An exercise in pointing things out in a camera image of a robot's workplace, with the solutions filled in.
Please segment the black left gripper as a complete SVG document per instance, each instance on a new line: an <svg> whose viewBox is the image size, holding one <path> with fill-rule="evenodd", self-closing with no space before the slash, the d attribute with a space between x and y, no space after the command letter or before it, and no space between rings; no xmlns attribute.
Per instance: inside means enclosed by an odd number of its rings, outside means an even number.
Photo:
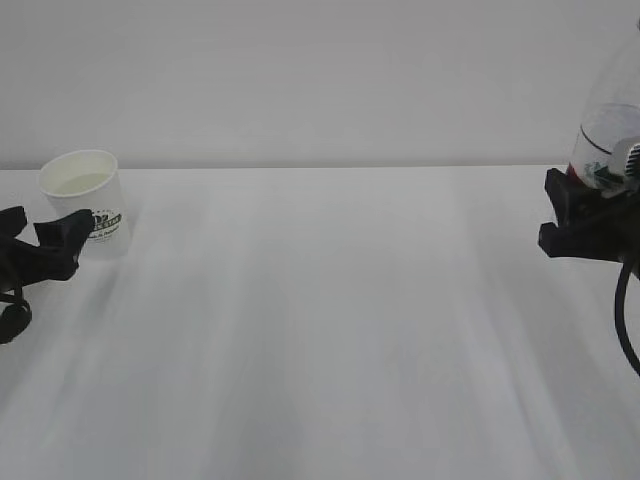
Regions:
<svg viewBox="0 0 640 480"><path fill-rule="evenodd" d="M28 224L23 206L0 211L1 291L43 281L67 281L79 267L79 257L93 232L93 213L80 209L49 222L34 223L40 246L18 236Z"/></svg>

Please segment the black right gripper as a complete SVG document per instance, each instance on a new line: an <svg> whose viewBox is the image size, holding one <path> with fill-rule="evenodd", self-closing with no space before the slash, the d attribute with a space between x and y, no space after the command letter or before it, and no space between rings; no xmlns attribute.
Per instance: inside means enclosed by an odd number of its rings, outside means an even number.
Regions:
<svg viewBox="0 0 640 480"><path fill-rule="evenodd" d="M600 199L599 190L556 168L547 171L544 189L557 222L539 229L538 246L548 257L630 262L639 272L638 193Z"/></svg>

